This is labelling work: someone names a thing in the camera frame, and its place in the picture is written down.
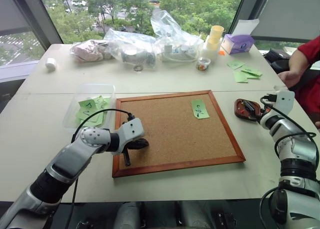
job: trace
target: purple tissue box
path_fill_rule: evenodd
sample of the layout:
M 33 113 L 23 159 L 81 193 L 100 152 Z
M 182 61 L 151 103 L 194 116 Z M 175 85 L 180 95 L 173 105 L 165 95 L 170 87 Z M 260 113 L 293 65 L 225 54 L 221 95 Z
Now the purple tissue box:
M 228 54 L 247 53 L 255 40 L 250 35 L 224 35 L 221 46 Z

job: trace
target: clear plastic bag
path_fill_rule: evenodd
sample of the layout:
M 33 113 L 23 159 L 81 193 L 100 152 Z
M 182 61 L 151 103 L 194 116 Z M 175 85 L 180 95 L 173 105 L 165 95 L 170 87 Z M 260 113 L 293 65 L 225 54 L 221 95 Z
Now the clear plastic bag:
M 112 59 L 108 43 L 105 40 L 87 40 L 76 42 L 70 48 L 70 54 L 78 62 L 97 62 Z
M 103 39 L 108 43 L 111 55 L 133 65 L 135 71 L 156 65 L 156 39 L 153 36 L 109 29 Z
M 161 53 L 162 61 L 185 63 L 199 57 L 204 41 L 183 31 L 166 10 L 153 14 L 151 24 L 158 36 L 155 46 Z

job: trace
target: white table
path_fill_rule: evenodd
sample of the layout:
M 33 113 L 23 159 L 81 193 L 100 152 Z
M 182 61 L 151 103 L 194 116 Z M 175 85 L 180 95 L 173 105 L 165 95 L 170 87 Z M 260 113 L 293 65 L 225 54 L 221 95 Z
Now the white table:
M 269 132 L 234 115 L 234 101 L 259 101 L 266 91 L 214 92 L 246 158 L 243 163 L 112 178 L 110 153 L 95 155 L 79 178 L 77 202 L 166 201 L 259 198 L 277 186 L 280 162 Z M 117 94 L 117 98 L 146 94 Z M 62 119 L 71 94 L 16 94 L 0 114 L 0 201 L 14 201 L 71 140 Z M 320 134 L 297 102 L 289 114 Z M 72 187 L 62 201 L 70 202 Z
M 79 84 L 90 82 L 113 84 L 117 93 L 271 91 L 274 86 L 284 86 L 255 46 L 248 53 L 218 55 L 216 62 L 204 72 L 196 70 L 196 62 L 160 62 L 155 69 L 142 72 L 136 72 L 132 66 L 125 66 L 115 59 L 76 63 L 69 55 L 70 47 L 68 44 L 51 45 L 17 93 L 71 94 L 76 92 Z M 47 58 L 56 59 L 56 71 L 47 73 Z M 236 83 L 233 70 L 227 66 L 232 60 L 259 69 L 263 73 L 261 79 Z

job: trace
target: black cable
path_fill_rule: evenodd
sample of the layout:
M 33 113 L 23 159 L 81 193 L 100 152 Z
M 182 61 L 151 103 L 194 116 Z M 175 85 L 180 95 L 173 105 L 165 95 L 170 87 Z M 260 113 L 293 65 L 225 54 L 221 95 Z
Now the black cable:
M 129 117 L 132 117 L 133 115 L 130 112 L 127 112 L 125 110 L 120 110 L 120 109 L 114 109 L 114 108 L 110 108 L 110 109 L 103 109 L 103 110 L 99 110 L 93 114 L 91 114 L 90 116 L 88 116 L 85 120 L 83 120 L 83 122 L 77 127 L 77 129 L 75 130 L 74 134 L 72 135 L 72 139 L 71 139 L 71 143 L 73 143 L 76 139 L 76 136 L 79 132 L 79 130 L 84 126 L 84 124 L 92 117 L 94 117 L 95 115 L 102 113 L 102 112 L 107 112 L 107 111 L 117 111 L 117 112 L 121 112 L 121 113 L 126 113 Z M 78 187 L 78 181 L 79 178 L 77 178 L 75 180 L 75 185 L 74 185 L 74 189 L 73 189 L 73 196 L 72 196 L 72 202 L 71 202 L 71 209 L 69 212 L 69 216 L 68 219 L 66 221 L 65 227 L 64 229 L 68 229 L 71 218 L 72 218 L 72 214 L 74 212 L 74 208 L 75 208 L 75 199 L 76 199 L 76 193 L 77 193 L 77 187 Z
M 315 145 L 315 148 L 316 148 L 316 162 L 315 162 L 315 165 L 316 165 L 316 166 L 315 166 L 315 168 L 317 168 L 318 165 L 319 165 L 319 150 L 318 150 L 317 144 L 315 143 L 315 141 L 314 141 L 314 139 L 313 139 L 313 137 L 315 137 L 316 134 L 313 133 L 313 132 L 307 132 L 305 129 L 303 129 L 302 126 L 300 126 L 298 123 L 296 123 L 293 119 L 291 119 L 289 116 L 287 116 L 286 114 L 284 114 L 282 111 L 274 108 L 271 104 L 268 104 L 268 103 L 264 102 L 264 99 L 268 99 L 268 96 L 263 96 L 263 97 L 260 98 L 260 102 L 261 102 L 263 105 L 265 105 L 266 107 L 268 107 L 268 108 L 276 111 L 276 112 L 279 113 L 281 116 L 285 117 L 287 120 L 289 120 L 289 121 L 292 122 L 294 125 L 296 125 L 301 131 L 304 132 L 304 135 L 307 135 L 307 136 L 308 136 L 308 138 L 310 139 L 310 141 Z
M 315 134 L 314 132 L 299 132 L 299 133 L 293 133 L 293 134 L 289 134 L 289 135 L 285 135 L 283 137 L 280 137 L 274 144 L 274 152 L 277 155 L 277 157 L 279 158 L 279 153 L 277 150 L 278 144 L 280 141 L 282 141 L 285 138 L 289 138 L 289 137 L 293 137 L 293 136 L 300 136 L 300 135 L 307 135 L 309 138 L 314 138 L 317 134 Z
M 270 193 L 274 192 L 274 191 L 277 190 L 277 189 L 278 189 L 278 187 L 275 187 L 275 188 L 272 188 L 272 189 L 268 190 L 268 191 L 261 197 L 261 200 L 260 200 L 260 205 L 259 205 L 259 217 L 260 217 L 260 221 L 261 221 L 261 223 L 262 223 L 262 225 L 263 225 L 263 227 L 264 227 L 265 229 L 267 229 L 267 225 L 266 225 L 265 220 L 264 220 L 264 218 L 263 218 L 263 216 L 262 216 L 262 206 L 263 206 L 263 204 L 264 204 L 264 201 L 265 201 L 266 197 L 267 197 Z

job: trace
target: red shirt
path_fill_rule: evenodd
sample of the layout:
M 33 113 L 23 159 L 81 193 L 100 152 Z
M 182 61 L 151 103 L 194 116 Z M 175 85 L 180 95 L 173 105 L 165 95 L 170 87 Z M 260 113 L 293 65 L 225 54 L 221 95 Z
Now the red shirt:
M 310 65 L 320 61 L 320 36 L 298 47 Z M 307 114 L 320 114 L 320 75 L 299 88 L 295 98 Z

